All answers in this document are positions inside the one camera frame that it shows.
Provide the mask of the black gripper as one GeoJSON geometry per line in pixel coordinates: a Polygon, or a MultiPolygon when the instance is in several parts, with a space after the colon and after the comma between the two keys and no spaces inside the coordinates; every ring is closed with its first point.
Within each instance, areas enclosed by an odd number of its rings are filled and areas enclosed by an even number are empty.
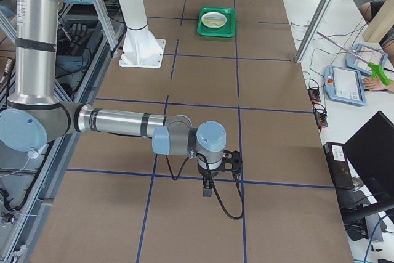
{"type": "Polygon", "coordinates": [[[203,177],[203,197],[211,197],[213,177],[221,172],[220,166],[215,169],[207,169],[198,164],[198,172],[203,177]]]}

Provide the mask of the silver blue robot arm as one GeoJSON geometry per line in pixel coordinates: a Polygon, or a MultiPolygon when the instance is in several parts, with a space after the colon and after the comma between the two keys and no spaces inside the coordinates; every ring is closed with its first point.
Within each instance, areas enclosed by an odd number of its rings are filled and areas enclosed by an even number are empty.
{"type": "MultiPolygon", "coordinates": [[[[196,159],[203,195],[216,192],[225,169],[225,128],[207,121],[194,128],[186,116],[164,116],[61,102],[54,95],[59,5],[64,0],[17,0],[16,85],[1,113],[1,140],[27,152],[74,132],[150,138],[157,155],[196,159]]],[[[91,4],[95,0],[74,0],[91,4]]]]}

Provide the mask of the person's hand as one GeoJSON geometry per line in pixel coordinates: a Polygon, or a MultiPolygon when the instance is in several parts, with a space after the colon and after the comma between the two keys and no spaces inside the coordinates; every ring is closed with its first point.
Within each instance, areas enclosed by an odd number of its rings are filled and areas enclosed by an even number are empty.
{"type": "Polygon", "coordinates": [[[364,89],[368,91],[385,91],[387,89],[386,85],[379,78],[363,78],[362,81],[364,89]]]}

